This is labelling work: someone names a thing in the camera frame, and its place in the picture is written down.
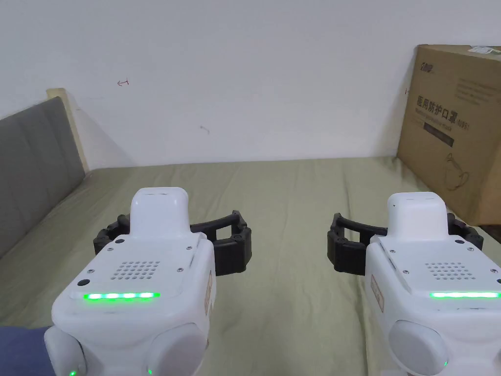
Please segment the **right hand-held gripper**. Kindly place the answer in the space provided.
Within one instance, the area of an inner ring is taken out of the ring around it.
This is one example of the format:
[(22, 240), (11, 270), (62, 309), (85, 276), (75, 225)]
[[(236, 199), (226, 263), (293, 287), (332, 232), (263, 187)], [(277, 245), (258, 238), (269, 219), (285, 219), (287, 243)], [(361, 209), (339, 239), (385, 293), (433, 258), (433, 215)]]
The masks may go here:
[(365, 271), (367, 299), (397, 365), (381, 375), (500, 375), (500, 267), (481, 251), (482, 236), (432, 192), (396, 193), (387, 205), (388, 228), (336, 213), (327, 233), (335, 271)]

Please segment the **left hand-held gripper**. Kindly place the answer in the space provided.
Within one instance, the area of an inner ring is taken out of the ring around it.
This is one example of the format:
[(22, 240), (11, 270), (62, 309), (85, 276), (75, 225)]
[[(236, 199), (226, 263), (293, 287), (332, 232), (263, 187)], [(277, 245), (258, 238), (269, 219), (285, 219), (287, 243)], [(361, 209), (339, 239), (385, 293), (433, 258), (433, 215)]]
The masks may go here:
[[(226, 227), (231, 236), (218, 239)], [(184, 189), (142, 188), (130, 215), (100, 230), (93, 249), (96, 256), (52, 305), (44, 340), (55, 374), (195, 375), (208, 343), (215, 274), (242, 273), (252, 257), (241, 213), (190, 226)]]

